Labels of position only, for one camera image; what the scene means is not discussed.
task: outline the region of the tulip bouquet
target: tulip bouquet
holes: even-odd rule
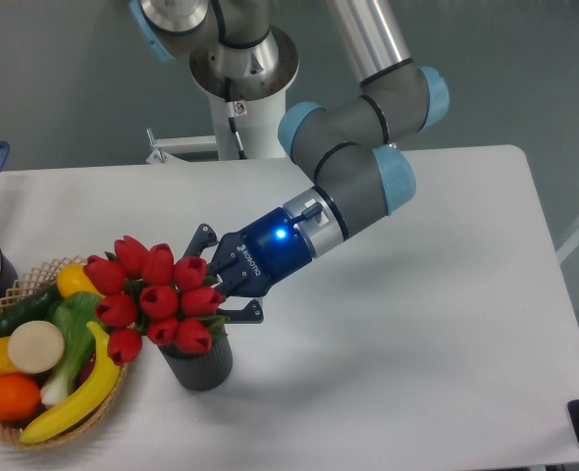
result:
[[[95,316],[111,328],[108,355],[116,364],[138,356],[142,336],[184,355],[204,354],[226,336],[229,318],[216,312],[224,298],[206,260],[187,256],[175,263],[168,244],[148,250],[128,235],[114,245],[115,253],[91,255],[83,269],[104,294]]]

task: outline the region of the fruit basket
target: fruit basket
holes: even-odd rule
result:
[[[25,273],[19,280],[15,280],[13,287],[7,290],[6,296],[0,300],[0,312],[32,293],[55,283],[56,276],[63,267],[72,263],[83,264],[85,262],[86,260],[84,258],[77,256],[75,258],[55,259],[49,263],[44,263],[40,268],[32,268],[29,273]],[[104,417],[105,412],[109,409],[113,400],[118,395],[127,371],[128,366],[125,365],[120,371],[115,387],[111,389],[108,396],[93,412],[76,424],[72,429],[69,429],[63,434],[45,442],[26,445],[20,442],[20,435],[22,434],[21,428],[14,428],[0,423],[0,442],[18,449],[40,450],[63,445],[74,440],[84,434]]]

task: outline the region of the zucchini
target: zucchini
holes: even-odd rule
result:
[[[61,293],[56,283],[53,283],[9,306],[0,312],[0,337],[8,337],[18,326],[28,321],[43,320],[49,306],[58,299],[62,299]]]

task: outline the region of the yellow banana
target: yellow banana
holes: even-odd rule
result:
[[[19,437],[22,444],[38,444],[62,434],[95,410],[115,387],[122,368],[107,354],[109,335],[94,321],[87,322],[86,326],[95,337],[93,371],[67,399],[27,425]]]

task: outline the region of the flower pot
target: flower pot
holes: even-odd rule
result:
[[[176,379],[188,390],[212,390],[224,383],[233,368],[233,353],[226,337],[214,340],[211,349],[202,354],[182,353],[173,343],[159,349]]]

